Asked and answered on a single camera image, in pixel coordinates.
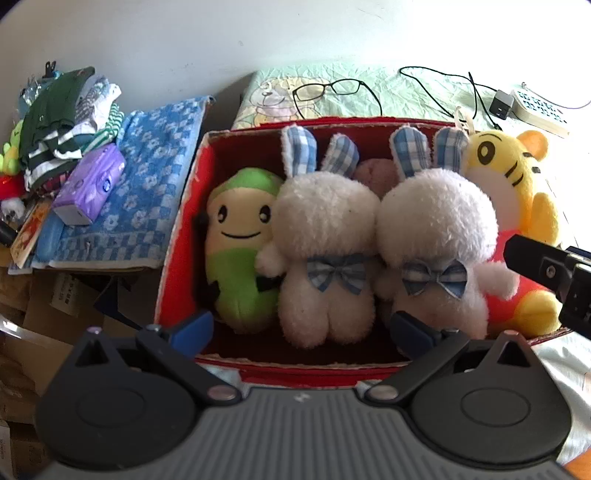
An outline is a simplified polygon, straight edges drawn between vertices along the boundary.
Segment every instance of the tiger ear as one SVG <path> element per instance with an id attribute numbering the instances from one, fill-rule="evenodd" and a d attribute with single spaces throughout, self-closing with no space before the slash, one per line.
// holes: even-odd
<path id="1" fill-rule="evenodd" d="M 527 151 L 538 161 L 545 159 L 548 154 L 548 139 L 537 130 L 526 130 L 517 135 L 517 140 L 523 143 Z"/>

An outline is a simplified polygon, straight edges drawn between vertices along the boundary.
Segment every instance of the stuffed toy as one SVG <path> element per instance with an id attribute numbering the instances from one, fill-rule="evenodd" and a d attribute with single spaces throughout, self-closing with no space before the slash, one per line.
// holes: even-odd
<path id="1" fill-rule="evenodd" d="M 255 272 L 256 253 L 271 240 L 271 211 L 282 180 L 244 168 L 207 200 L 205 270 L 208 303 L 236 333 L 257 333 L 277 315 L 278 280 Z"/>
<path id="2" fill-rule="evenodd" d="M 351 180 L 359 153 L 347 136 L 332 137 L 320 171 L 308 130 L 285 127 L 281 141 L 288 179 L 274 205 L 273 240 L 257 255 L 256 269 L 266 277 L 286 273 L 278 315 L 294 346 L 359 342 L 375 317 L 379 199 Z"/>
<path id="3" fill-rule="evenodd" d="M 369 187 L 380 200 L 400 182 L 398 170 L 388 158 L 364 160 L 355 169 L 353 179 Z"/>
<path id="4" fill-rule="evenodd" d="M 506 241 L 515 233 L 556 246 L 560 240 L 560 212 L 550 195 L 538 191 L 539 161 L 548 140 L 529 130 L 517 138 L 497 130 L 473 134 L 463 155 L 463 175 L 491 199 L 499 223 L 494 260 L 502 260 Z M 531 338 L 558 329 L 560 303 L 541 285 L 519 278 L 517 295 L 504 302 L 488 298 L 490 333 L 512 329 Z"/>
<path id="5" fill-rule="evenodd" d="M 400 177 L 382 200 L 376 235 L 388 268 L 376 294 L 435 328 L 455 327 L 483 339 L 488 308 L 483 293 L 511 298 L 517 275 L 503 263 L 487 262 L 498 227 L 491 201 L 457 171 L 467 135 L 443 128 L 434 139 L 405 126 L 390 137 Z"/>
<path id="6" fill-rule="evenodd" d="M 3 147 L 4 156 L 0 154 L 0 171 L 5 175 L 16 175 L 21 167 L 18 163 L 18 146 L 21 142 L 22 120 L 17 123 L 10 134 L 10 143 Z"/>
<path id="7" fill-rule="evenodd" d="M 0 210 L 5 219 L 21 219 L 25 215 L 25 205 L 21 200 L 25 192 L 22 173 L 0 175 Z"/>

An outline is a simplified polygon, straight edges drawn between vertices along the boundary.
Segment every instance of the green clothing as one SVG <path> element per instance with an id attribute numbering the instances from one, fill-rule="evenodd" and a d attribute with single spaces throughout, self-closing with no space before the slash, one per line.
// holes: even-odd
<path id="1" fill-rule="evenodd" d="M 234 248 L 208 255 L 207 282 L 217 281 L 220 295 L 215 303 L 221 320 L 238 333 L 256 333 L 275 317 L 279 292 L 259 292 L 256 287 L 257 251 Z"/>
<path id="2" fill-rule="evenodd" d="M 58 138 L 68 133 L 75 125 L 76 102 L 84 83 L 95 72 L 94 67 L 63 73 L 49 87 L 43 90 L 33 102 L 27 112 L 21 131 L 19 158 L 24 170 L 32 171 L 40 164 L 54 158 L 53 150 L 61 153 L 78 150 L 73 139 L 58 145 Z M 46 137 L 56 132 L 53 138 Z M 29 153 L 35 151 L 40 142 L 44 142 L 48 149 L 29 158 Z M 35 181 L 41 185 L 48 178 L 52 178 L 64 171 L 71 170 L 77 160 L 62 164 L 59 169 L 52 170 Z"/>

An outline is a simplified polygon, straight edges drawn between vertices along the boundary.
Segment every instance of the cardboard box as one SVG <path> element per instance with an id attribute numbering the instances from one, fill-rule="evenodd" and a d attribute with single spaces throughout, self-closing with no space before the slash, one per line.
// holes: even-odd
<path id="1" fill-rule="evenodd" d="M 12 473 L 10 427 L 4 420 L 0 420 L 0 472 Z"/>
<path id="2" fill-rule="evenodd" d="M 0 268 L 0 303 L 26 312 L 32 281 L 32 275 L 8 275 L 8 269 Z"/>
<path id="3" fill-rule="evenodd" d="M 51 458 L 32 425 L 11 423 L 9 426 L 14 476 L 31 478 L 41 472 Z"/>
<path id="4" fill-rule="evenodd" d="M 39 395 L 22 388 L 0 386 L 0 419 L 18 423 L 35 423 Z"/>
<path id="5" fill-rule="evenodd" d="M 301 121 L 314 135 L 318 158 L 335 133 L 347 135 L 357 146 L 361 161 L 392 158 L 389 136 L 405 124 L 433 135 L 451 124 L 395 118 L 320 118 Z M 194 219 L 205 211 L 211 191 L 245 167 L 259 167 L 284 177 L 280 129 L 286 124 L 262 128 L 208 132 L 197 150 L 171 236 L 158 292 L 155 318 L 163 326 L 176 325 L 200 308 L 196 292 L 206 286 L 203 243 Z M 537 341 L 547 340 L 553 336 Z M 382 379 L 403 367 L 388 330 L 380 321 L 372 333 L 354 345 L 326 342 L 311 350 L 297 349 L 284 338 L 278 322 L 257 335 L 236 335 L 216 323 L 213 340 L 199 362 L 237 368 L 244 381 L 287 387 L 350 387 L 359 380 Z"/>
<path id="6" fill-rule="evenodd" d="M 0 382 L 7 387 L 35 390 L 35 382 L 22 373 L 20 365 L 18 368 L 0 365 Z"/>
<path id="7" fill-rule="evenodd" d="M 89 326 L 102 326 L 93 308 L 98 292 L 66 273 L 36 271 L 22 323 L 0 322 L 7 333 L 2 353 L 22 365 L 42 395 L 72 345 Z"/>
<path id="8" fill-rule="evenodd" d="M 102 291 L 97 310 L 136 330 L 154 321 L 160 270 L 117 276 Z"/>

